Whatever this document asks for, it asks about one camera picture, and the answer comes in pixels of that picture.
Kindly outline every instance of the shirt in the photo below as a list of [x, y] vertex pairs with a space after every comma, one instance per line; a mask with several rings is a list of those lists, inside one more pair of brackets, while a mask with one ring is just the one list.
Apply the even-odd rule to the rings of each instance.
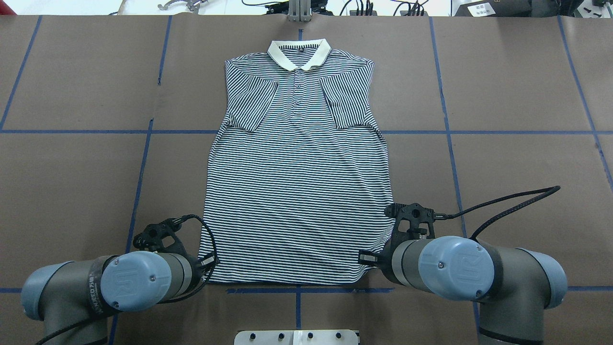
[[[344, 284], [394, 220], [387, 145], [368, 102], [374, 63], [325, 39], [226, 61], [227, 111], [208, 157], [212, 282]], [[199, 255], [211, 251], [203, 231]]]

